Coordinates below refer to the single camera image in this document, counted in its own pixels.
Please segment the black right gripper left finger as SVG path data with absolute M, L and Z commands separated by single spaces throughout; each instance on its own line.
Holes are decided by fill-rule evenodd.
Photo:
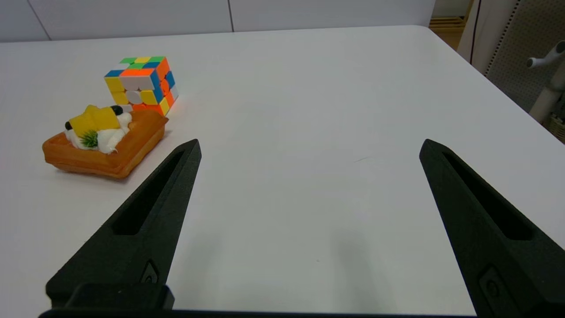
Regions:
M 171 309 L 167 278 L 202 153 L 176 147 L 46 284 L 56 308 Z

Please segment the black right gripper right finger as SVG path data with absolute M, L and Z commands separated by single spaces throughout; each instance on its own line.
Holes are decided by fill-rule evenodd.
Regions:
M 564 249 L 448 147 L 419 159 L 479 318 L 562 318 Z

